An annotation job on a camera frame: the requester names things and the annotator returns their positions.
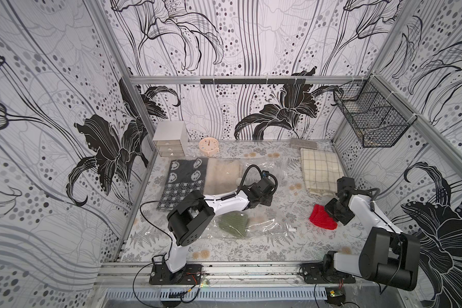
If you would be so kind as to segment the clear plastic vacuum bag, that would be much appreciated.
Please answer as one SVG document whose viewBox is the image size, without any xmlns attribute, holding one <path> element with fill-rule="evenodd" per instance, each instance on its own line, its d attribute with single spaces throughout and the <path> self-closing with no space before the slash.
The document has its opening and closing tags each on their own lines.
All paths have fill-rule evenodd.
<svg viewBox="0 0 462 308">
<path fill-rule="evenodd" d="M 295 227 L 281 211 L 281 190 L 285 184 L 287 173 L 286 163 L 280 158 L 266 159 L 230 159 L 239 160 L 242 167 L 242 177 L 239 181 L 249 186 L 260 180 L 262 172 L 266 171 L 277 178 L 278 186 L 273 195 L 271 206 L 258 205 L 241 213 L 248 215 L 247 233 L 243 238 L 225 237 L 218 227 L 219 217 L 215 217 L 205 229 L 200 238 L 249 239 L 257 237 L 287 237 L 295 231 Z"/>
</svg>

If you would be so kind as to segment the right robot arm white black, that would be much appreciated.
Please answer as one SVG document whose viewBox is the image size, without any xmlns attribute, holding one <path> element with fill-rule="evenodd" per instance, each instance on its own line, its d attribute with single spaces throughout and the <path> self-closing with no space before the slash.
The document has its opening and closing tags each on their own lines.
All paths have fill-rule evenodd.
<svg viewBox="0 0 462 308">
<path fill-rule="evenodd" d="M 339 178 L 337 187 L 336 197 L 325 206 L 326 213 L 342 225 L 359 219 L 368 237 L 359 255 L 327 252 L 323 273 L 345 273 L 413 291 L 418 278 L 420 240 L 404 233 L 378 208 L 380 189 L 358 189 L 349 177 Z"/>
</svg>

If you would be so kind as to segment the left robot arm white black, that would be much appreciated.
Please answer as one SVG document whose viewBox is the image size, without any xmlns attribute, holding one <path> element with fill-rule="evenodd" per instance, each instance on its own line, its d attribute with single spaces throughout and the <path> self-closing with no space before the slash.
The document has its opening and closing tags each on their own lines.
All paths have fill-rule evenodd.
<svg viewBox="0 0 462 308">
<path fill-rule="evenodd" d="M 215 217 L 243 212 L 258 205 L 269 206 L 277 186 L 277 178 L 264 171 L 259 182 L 249 186 L 240 183 L 232 192 L 203 195 L 193 191 L 187 195 L 167 215 L 172 245 L 164 264 L 169 272 L 177 273 L 186 266 L 189 246 L 200 238 Z"/>
</svg>

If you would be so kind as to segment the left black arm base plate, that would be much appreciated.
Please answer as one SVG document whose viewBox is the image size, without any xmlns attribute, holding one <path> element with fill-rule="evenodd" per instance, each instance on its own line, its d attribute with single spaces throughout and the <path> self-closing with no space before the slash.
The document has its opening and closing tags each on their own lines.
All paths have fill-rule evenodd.
<svg viewBox="0 0 462 308">
<path fill-rule="evenodd" d="M 201 264 L 186 264 L 177 272 L 171 272 L 166 264 L 156 264 L 151 270 L 149 283 L 162 285 L 199 285 L 202 278 Z"/>
</svg>

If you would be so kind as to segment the red knitted cloth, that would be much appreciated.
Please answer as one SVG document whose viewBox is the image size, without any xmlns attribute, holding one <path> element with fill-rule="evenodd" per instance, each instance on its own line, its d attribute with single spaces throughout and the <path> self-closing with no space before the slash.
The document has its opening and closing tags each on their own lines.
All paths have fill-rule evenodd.
<svg viewBox="0 0 462 308">
<path fill-rule="evenodd" d="M 326 230 L 336 230 L 338 223 L 326 212 L 324 206 L 315 204 L 309 217 L 309 221 L 316 227 Z"/>
</svg>

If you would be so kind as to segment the cream checked cloth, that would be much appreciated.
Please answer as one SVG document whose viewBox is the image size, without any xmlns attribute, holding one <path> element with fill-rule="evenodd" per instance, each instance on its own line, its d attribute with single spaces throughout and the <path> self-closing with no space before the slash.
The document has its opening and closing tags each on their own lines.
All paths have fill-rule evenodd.
<svg viewBox="0 0 462 308">
<path fill-rule="evenodd" d="M 344 176 L 334 152 L 300 149 L 302 173 L 306 191 L 316 196 L 335 196 L 337 180 Z"/>
</svg>

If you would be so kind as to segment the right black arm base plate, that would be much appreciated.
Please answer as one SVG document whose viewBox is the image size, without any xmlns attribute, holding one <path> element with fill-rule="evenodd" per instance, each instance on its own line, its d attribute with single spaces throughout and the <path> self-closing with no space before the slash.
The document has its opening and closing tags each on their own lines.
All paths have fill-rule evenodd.
<svg viewBox="0 0 462 308">
<path fill-rule="evenodd" d="M 301 264 L 299 276 L 306 284 L 355 284 L 353 275 L 333 269 L 323 269 L 323 264 L 320 262 Z"/>
</svg>

